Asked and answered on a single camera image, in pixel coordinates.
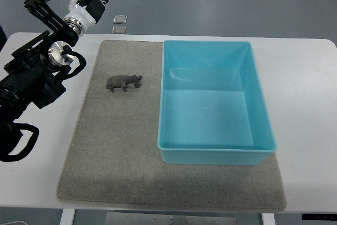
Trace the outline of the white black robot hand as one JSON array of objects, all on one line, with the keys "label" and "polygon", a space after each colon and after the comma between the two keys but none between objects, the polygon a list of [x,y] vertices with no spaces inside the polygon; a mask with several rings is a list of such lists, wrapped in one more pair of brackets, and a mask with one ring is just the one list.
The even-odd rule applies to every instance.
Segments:
[{"label": "white black robot hand", "polygon": [[101,19],[110,0],[71,0],[64,22],[79,36]]}]

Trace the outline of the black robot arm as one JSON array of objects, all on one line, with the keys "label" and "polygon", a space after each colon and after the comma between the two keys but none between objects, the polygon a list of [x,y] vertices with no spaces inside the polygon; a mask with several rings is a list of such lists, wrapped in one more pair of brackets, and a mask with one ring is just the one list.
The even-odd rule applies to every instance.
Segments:
[{"label": "black robot arm", "polygon": [[43,108],[59,98],[64,80],[76,76],[86,66],[82,55],[71,48],[79,39],[47,5],[50,0],[26,0],[25,8],[46,24],[45,31],[13,52],[4,66],[8,75],[1,80],[1,161],[24,159],[33,149],[39,129],[16,123],[30,103]]}]

